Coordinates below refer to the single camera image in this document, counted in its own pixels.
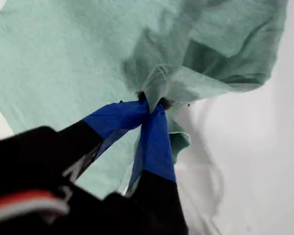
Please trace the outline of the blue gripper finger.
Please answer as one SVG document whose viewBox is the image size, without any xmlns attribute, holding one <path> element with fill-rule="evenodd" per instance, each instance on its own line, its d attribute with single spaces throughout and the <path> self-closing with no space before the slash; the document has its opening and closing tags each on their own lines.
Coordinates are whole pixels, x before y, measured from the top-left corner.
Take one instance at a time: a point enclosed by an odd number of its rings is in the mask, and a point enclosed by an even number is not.
<svg viewBox="0 0 294 235">
<path fill-rule="evenodd" d="M 188 228 L 177 189 L 165 106 L 158 103 L 141 126 L 129 200 L 144 235 L 186 235 Z"/>
<path fill-rule="evenodd" d="M 144 94 L 137 101 L 105 105 L 58 134 L 66 146 L 62 175 L 76 181 L 111 145 L 139 127 L 149 115 Z"/>
</svg>

